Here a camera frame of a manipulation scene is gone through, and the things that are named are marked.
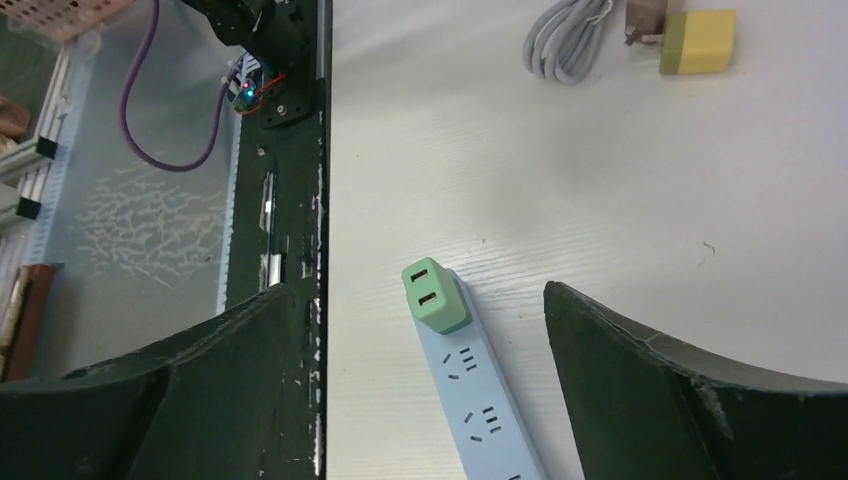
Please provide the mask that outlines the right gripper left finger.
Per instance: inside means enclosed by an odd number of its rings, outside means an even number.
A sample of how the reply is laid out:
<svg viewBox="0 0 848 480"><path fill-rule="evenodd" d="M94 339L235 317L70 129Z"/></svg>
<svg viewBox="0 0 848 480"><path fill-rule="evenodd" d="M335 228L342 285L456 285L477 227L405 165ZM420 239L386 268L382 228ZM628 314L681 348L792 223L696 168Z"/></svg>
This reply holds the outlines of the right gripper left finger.
<svg viewBox="0 0 848 480"><path fill-rule="evenodd" d="M5 479L271 479L284 453L277 286L139 350L1 388Z"/></svg>

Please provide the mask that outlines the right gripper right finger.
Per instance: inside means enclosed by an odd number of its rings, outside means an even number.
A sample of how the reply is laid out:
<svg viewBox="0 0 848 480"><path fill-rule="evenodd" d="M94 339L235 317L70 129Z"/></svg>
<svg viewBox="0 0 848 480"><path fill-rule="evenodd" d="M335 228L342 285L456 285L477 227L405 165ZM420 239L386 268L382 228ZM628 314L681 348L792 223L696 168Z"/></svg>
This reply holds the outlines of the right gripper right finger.
<svg viewBox="0 0 848 480"><path fill-rule="evenodd" d="M843 479L847 387L733 360L544 288L588 479Z"/></svg>

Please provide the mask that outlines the long blue power strip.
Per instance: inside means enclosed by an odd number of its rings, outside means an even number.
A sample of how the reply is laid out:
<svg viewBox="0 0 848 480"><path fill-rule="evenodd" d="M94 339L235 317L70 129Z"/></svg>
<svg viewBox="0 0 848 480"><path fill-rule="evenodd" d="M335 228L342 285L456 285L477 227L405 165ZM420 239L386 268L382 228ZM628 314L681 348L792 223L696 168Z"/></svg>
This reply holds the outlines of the long blue power strip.
<svg viewBox="0 0 848 480"><path fill-rule="evenodd" d="M545 479L469 288L452 271L470 322L442 335L414 322L465 476L476 480Z"/></svg>

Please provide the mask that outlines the green plug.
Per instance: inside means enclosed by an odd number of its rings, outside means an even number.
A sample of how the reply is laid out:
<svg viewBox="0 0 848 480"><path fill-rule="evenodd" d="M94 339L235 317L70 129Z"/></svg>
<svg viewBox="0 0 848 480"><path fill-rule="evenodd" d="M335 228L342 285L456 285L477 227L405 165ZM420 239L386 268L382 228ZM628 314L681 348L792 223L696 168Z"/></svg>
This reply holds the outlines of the green plug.
<svg viewBox="0 0 848 480"><path fill-rule="evenodd" d="M433 258L424 257L407 266L401 279L413 318L433 332L448 335L470 322L459 284Z"/></svg>

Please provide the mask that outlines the yellow plug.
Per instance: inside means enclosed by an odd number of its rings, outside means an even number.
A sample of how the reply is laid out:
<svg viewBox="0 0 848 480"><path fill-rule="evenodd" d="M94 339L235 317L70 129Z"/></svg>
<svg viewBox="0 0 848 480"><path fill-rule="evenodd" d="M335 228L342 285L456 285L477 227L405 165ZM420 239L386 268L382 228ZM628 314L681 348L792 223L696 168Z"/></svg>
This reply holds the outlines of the yellow plug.
<svg viewBox="0 0 848 480"><path fill-rule="evenodd" d="M731 61L737 11L695 10L666 16L660 56L662 75L712 74Z"/></svg>

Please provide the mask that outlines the pink plug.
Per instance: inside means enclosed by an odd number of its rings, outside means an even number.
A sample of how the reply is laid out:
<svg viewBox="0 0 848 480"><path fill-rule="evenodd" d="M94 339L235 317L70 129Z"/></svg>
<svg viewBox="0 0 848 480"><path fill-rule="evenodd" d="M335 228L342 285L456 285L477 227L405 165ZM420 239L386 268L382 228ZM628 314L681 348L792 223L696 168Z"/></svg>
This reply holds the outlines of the pink plug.
<svg viewBox="0 0 848 480"><path fill-rule="evenodd" d="M670 14L684 10L685 0L627 0L625 11L625 44L659 44Z"/></svg>

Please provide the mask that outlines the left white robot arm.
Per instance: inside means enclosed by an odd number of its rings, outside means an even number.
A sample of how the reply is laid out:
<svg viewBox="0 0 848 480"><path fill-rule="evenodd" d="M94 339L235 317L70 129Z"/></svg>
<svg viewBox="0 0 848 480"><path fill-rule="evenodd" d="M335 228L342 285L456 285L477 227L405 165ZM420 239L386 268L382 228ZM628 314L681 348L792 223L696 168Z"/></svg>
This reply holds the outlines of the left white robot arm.
<svg viewBox="0 0 848 480"><path fill-rule="evenodd" d="M240 46L274 72L302 63L315 36L312 1L184 0L206 17L217 39Z"/></svg>

